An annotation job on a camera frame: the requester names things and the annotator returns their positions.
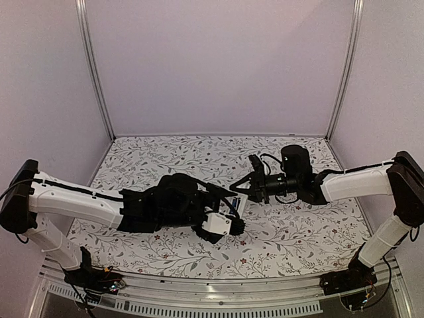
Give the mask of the white remote control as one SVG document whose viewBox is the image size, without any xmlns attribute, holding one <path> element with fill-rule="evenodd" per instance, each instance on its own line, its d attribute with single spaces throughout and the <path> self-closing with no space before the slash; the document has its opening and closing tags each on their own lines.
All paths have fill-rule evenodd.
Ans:
<svg viewBox="0 0 424 318">
<path fill-rule="evenodd" d="M 239 217 L 242 217 L 244 213 L 244 209 L 246 207 L 247 196 L 243 194 L 238 194 L 236 196 L 226 197 L 226 200 L 230 203 L 232 208 L 230 208 L 224 201 L 220 200 L 220 208 L 219 211 L 225 215 L 233 215 L 236 214 L 236 211 Z"/>
</svg>

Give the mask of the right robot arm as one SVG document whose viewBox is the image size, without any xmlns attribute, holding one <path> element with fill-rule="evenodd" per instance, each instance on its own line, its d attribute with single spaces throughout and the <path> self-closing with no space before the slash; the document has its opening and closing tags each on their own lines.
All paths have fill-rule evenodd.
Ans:
<svg viewBox="0 0 424 318">
<path fill-rule="evenodd" d="M 270 196 L 295 193 L 310 205 L 369 195 L 390 195 L 395 201 L 393 216 L 356 252 L 343 274 L 343 283 L 356 289 L 374 267 L 412 228 L 423 224 L 423 170 L 406 151 L 391 160 L 350 170 L 323 170 L 316 174 L 309 152 L 299 145 L 281 150 L 280 174 L 267 174 L 256 155 L 249 157 L 253 172 L 230 185 L 230 190 L 253 202 L 268 203 Z"/>
</svg>

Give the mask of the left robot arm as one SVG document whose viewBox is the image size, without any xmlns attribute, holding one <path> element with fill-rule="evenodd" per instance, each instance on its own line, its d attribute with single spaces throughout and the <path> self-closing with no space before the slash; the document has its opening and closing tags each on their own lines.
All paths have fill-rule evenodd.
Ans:
<svg viewBox="0 0 424 318">
<path fill-rule="evenodd" d="M 230 199 L 235 193 L 186 174 L 163 176 L 145 191 L 103 191 L 58 180 L 27 160 L 1 195 L 1 226 L 33 240 L 85 288 L 99 280 L 90 257 L 68 240 L 47 214 L 85 219 L 125 233 L 154 233 L 168 227 L 191 227 L 215 244 L 241 235 L 244 221 Z"/>
</svg>

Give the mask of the floral patterned table mat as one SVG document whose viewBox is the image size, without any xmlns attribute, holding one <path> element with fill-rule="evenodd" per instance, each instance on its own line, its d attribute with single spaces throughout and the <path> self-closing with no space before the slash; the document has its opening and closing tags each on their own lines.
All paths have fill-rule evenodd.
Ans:
<svg viewBox="0 0 424 318">
<path fill-rule="evenodd" d="M 265 136 L 153 136 L 118 138 L 93 181 L 100 189 L 143 191 L 162 176 L 185 173 L 223 187 L 251 170 L 248 156 L 265 154 L 273 172 L 284 146 L 308 149 L 313 169 L 336 170 L 321 138 Z M 185 278 L 270 278 L 344 268 L 370 236 L 353 199 L 326 206 L 297 201 L 294 195 L 269 204 L 248 203 L 246 230 L 211 244 L 191 229 L 126 234 L 75 220 L 69 239 L 86 247 L 99 267 Z"/>
</svg>

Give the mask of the front aluminium rail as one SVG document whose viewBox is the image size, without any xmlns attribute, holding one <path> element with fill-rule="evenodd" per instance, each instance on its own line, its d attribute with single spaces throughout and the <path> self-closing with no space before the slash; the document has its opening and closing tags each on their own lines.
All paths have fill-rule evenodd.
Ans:
<svg viewBox="0 0 424 318">
<path fill-rule="evenodd" d="M 413 317 L 394 258 L 372 286 L 327 295 L 319 274 L 280 278 L 171 278 L 126 273 L 117 294 L 87 295 L 45 260 L 30 317 Z"/>
</svg>

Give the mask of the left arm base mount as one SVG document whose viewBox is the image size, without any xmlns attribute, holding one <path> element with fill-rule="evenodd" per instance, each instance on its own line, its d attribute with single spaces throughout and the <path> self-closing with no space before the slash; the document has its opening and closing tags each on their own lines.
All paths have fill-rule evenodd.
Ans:
<svg viewBox="0 0 424 318">
<path fill-rule="evenodd" d="M 89 293 L 114 294 L 126 286 L 123 275 L 115 272 L 113 266 L 98 269 L 91 263 L 91 254 L 84 248 L 80 248 L 81 262 L 75 270 L 62 271 L 65 274 L 65 282 L 83 288 Z"/>
</svg>

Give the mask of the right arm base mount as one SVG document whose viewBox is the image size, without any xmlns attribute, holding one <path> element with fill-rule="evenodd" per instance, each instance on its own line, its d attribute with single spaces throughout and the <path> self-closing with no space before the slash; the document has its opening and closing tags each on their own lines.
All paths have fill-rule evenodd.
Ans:
<svg viewBox="0 0 424 318">
<path fill-rule="evenodd" d="M 351 266 L 321 275 L 319 285 L 325 295 L 339 295 L 345 309 L 360 311 L 376 295 L 377 281 L 373 268 Z"/>
</svg>

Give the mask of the right aluminium frame post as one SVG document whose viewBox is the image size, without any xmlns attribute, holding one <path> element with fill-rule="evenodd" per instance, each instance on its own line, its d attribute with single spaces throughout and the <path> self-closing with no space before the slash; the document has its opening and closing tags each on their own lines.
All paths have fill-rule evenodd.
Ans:
<svg viewBox="0 0 424 318">
<path fill-rule="evenodd" d="M 364 1 L 355 0 L 353 2 L 352 20 L 351 20 L 351 26 L 350 26 L 350 31 L 348 35 L 348 42 L 347 42 L 347 48 L 346 48 L 346 54 L 344 58 L 341 78 L 340 78 L 339 86 L 337 89 L 337 94 L 335 97 L 335 104 L 333 107 L 333 111 L 331 113 L 331 118 L 330 118 L 329 125 L 327 127 L 327 132 L 325 135 L 325 138 L 328 142 L 331 141 L 337 129 L 338 121 L 339 121 L 341 111 L 343 108 L 343 103 L 344 103 L 345 96 L 348 90 L 348 84 L 350 80 L 350 75 L 352 73 L 356 48 L 358 45 L 358 38 L 360 36 L 360 27 L 362 22 L 363 10 L 364 10 Z"/>
</svg>

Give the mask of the aluminium frame post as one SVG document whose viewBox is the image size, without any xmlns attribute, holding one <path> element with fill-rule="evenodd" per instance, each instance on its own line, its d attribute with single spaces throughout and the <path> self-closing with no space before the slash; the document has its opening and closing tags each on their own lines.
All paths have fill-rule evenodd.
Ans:
<svg viewBox="0 0 424 318">
<path fill-rule="evenodd" d="M 107 104 L 101 85 L 97 62 L 95 59 L 95 50 L 91 39 L 86 1 L 76 0 L 76 12 L 81 33 L 83 50 L 87 61 L 87 67 L 89 70 L 89 76 L 91 78 L 91 84 L 93 87 L 93 92 L 95 94 L 97 106 L 101 115 L 101 120 L 103 122 L 103 126 L 105 127 L 105 131 L 109 140 L 114 141 L 116 139 L 116 135 L 112 126 L 109 111 L 107 109 Z"/>
<path fill-rule="evenodd" d="M 351 26 L 350 26 L 350 31 L 348 35 L 348 42 L 347 42 L 347 48 L 346 48 L 346 54 L 344 58 L 341 78 L 340 78 L 339 86 L 337 89 L 337 94 L 335 97 L 335 104 L 333 107 L 333 111 L 331 113 L 331 118 L 330 118 L 329 125 L 327 127 L 327 132 L 325 135 L 325 138 L 328 142 L 331 141 L 337 129 L 338 121 L 339 121 L 341 111 L 343 108 L 343 103 L 344 103 L 345 96 L 348 90 L 348 84 L 350 80 L 350 75 L 352 73 L 356 48 L 358 45 L 358 38 L 360 36 L 360 27 L 362 22 L 363 10 L 364 10 L 364 1 L 355 0 L 353 2 L 352 20 L 351 20 Z"/>
</svg>

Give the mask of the left aluminium frame post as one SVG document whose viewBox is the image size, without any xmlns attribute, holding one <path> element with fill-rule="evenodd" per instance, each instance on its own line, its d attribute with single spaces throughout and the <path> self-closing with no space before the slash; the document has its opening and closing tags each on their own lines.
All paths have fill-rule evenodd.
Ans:
<svg viewBox="0 0 424 318">
<path fill-rule="evenodd" d="M 86 1 L 76 0 L 76 12 L 81 33 L 83 50 L 87 61 L 87 67 L 89 70 L 89 76 L 91 78 L 91 84 L 93 87 L 93 92 L 95 94 L 97 106 L 101 115 L 101 120 L 103 122 L 103 126 L 105 127 L 105 131 L 109 140 L 114 141 L 116 139 L 116 135 L 112 126 L 109 111 L 107 109 L 107 104 L 101 85 L 97 62 L 95 59 L 95 50 L 91 39 Z"/>
</svg>

